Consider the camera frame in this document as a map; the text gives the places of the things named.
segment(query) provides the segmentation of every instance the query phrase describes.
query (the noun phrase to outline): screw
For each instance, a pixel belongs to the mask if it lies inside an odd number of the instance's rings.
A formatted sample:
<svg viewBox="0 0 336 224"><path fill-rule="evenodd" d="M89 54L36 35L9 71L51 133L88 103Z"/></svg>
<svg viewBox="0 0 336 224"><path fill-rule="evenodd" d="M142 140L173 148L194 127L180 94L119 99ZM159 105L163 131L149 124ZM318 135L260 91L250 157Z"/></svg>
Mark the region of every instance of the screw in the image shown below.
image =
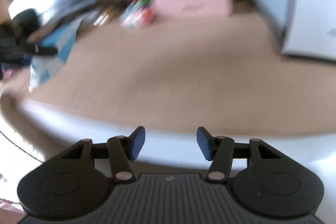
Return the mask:
<svg viewBox="0 0 336 224"><path fill-rule="evenodd" d="M208 174L208 178L212 180L222 180L225 178L225 175L222 172L214 171Z"/></svg>
<svg viewBox="0 0 336 224"><path fill-rule="evenodd" d="M129 180L133 177L133 175L130 172L127 172L127 171L119 172L115 176L119 180Z"/></svg>

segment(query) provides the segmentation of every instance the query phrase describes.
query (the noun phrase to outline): pink box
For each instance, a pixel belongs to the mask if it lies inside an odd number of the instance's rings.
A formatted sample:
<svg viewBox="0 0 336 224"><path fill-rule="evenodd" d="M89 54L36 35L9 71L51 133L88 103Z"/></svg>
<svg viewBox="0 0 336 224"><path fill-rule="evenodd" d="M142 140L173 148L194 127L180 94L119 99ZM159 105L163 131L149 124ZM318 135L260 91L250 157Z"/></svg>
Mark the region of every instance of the pink box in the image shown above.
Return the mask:
<svg viewBox="0 0 336 224"><path fill-rule="evenodd" d="M153 9L158 17L229 16L233 0L154 0Z"/></svg>

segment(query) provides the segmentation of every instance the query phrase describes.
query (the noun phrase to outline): wire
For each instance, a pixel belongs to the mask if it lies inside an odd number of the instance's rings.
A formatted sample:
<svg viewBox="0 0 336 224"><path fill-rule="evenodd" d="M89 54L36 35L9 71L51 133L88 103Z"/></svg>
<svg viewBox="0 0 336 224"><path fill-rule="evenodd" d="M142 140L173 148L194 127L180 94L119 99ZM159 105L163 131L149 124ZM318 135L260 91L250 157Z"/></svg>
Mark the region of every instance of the wire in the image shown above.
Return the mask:
<svg viewBox="0 0 336 224"><path fill-rule="evenodd" d="M17 146L15 143L13 143L9 138L7 138L7 137L5 136L5 134L3 134L3 133L1 132L1 130L0 130L0 133L1 133L7 140L9 140L12 144L14 144L18 149L22 150L24 153L26 153L27 155L31 156L33 159L36 159L36 160L38 160L39 162L43 163L43 161L41 161L41 160L35 158L33 155L29 154L28 152L26 152L25 150L23 150L21 147Z"/></svg>

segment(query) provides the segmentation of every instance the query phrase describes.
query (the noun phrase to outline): pink cloth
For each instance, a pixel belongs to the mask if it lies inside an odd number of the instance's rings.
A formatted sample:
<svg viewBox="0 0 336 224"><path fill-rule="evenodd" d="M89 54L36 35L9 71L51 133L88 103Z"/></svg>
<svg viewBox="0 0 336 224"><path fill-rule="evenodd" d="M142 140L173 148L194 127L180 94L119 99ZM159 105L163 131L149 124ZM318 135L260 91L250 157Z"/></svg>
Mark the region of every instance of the pink cloth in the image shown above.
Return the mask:
<svg viewBox="0 0 336 224"><path fill-rule="evenodd" d="M0 224L16 224L25 216L23 211L0 200Z"/></svg>

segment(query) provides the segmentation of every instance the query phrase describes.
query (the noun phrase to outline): black cable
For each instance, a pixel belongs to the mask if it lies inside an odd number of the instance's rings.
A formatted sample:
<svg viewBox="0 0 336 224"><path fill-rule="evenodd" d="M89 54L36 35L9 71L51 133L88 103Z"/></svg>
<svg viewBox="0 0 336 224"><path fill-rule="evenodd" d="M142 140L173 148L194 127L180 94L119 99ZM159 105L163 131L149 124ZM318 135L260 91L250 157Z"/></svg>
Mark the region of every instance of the black cable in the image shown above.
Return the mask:
<svg viewBox="0 0 336 224"><path fill-rule="evenodd" d="M41 160L35 158L33 155L29 154L28 152L24 151L21 147L17 146L15 143L13 143L9 138L7 138L7 137L5 136L5 134L3 134L3 133L1 132L1 130L0 130L0 133L1 133L7 140L9 140L12 144L14 144L18 149L22 150L24 153L26 153L27 155L31 156L33 159L36 159L36 160L38 160L39 162L43 163L43 161L41 161Z"/></svg>

